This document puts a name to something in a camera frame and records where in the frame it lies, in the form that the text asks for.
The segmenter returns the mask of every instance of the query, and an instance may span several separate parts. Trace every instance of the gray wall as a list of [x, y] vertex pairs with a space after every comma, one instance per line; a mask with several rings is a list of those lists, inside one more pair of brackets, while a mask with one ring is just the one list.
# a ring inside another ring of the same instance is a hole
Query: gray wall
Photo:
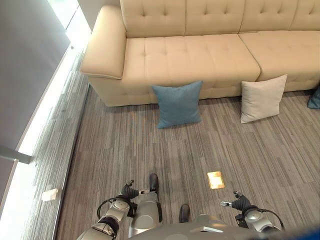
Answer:
[[[2, 202], [13, 165], [14, 161], [0, 157], [0, 203]], [[2, 210], [3, 205], [0, 205], [0, 217]]]
[[0, 1], [1, 146], [16, 148], [69, 44], [47, 0]]
[[91, 31], [94, 29], [98, 13], [102, 6], [120, 6], [120, 0], [78, 0], [78, 3]]

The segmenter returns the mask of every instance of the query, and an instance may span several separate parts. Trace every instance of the dark blue pillow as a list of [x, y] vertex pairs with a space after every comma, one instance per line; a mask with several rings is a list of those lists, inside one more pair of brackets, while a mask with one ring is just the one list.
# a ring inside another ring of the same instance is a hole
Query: dark blue pillow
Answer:
[[310, 109], [320, 109], [320, 86], [310, 97], [307, 107]]
[[196, 81], [179, 87], [152, 86], [160, 108], [159, 129], [201, 121], [198, 99], [202, 83]]

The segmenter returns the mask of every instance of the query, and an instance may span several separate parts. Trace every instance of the small white object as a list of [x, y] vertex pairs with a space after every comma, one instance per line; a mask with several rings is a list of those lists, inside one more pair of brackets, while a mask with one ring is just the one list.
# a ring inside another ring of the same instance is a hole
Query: small white object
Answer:
[[57, 188], [49, 190], [49, 191], [45, 191], [41, 195], [41, 200], [44, 201], [44, 202], [55, 200], [56, 196], [57, 196], [57, 193], [58, 193], [58, 189]]

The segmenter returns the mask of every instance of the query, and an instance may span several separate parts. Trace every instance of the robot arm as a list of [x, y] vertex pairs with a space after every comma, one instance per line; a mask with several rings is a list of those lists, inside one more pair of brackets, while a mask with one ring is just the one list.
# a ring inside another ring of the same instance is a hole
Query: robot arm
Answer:
[[137, 209], [137, 205], [131, 202], [131, 199], [139, 195], [138, 190], [131, 188], [133, 182], [131, 180], [125, 184], [120, 195], [114, 198], [115, 200], [111, 203], [106, 214], [91, 228], [83, 232], [77, 240], [114, 240], [116, 238], [123, 220], [127, 216], [133, 216]]
[[[260, 209], [255, 205], [251, 205], [248, 198], [245, 197], [239, 191], [234, 191], [233, 193], [237, 198], [237, 200], [233, 202], [222, 201], [220, 202], [220, 205], [242, 211], [241, 214], [235, 217], [235, 220], [237, 221], [239, 227], [252, 229], [254, 231], [261, 232], [261, 233], [280, 231], [280, 229], [277, 226], [275, 226], [269, 221], [266, 214], [264, 213], [264, 212], [271, 212], [275, 214], [274, 212], [265, 210], [265, 209]], [[280, 224], [283, 230], [284, 226], [281, 220], [280, 220]]]

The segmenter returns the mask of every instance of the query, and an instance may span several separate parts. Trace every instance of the white pillow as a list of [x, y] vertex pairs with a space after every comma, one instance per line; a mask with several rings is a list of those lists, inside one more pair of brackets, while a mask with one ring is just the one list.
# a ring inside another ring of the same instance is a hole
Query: white pillow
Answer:
[[267, 81], [241, 82], [241, 123], [278, 115], [286, 80], [287, 74]]

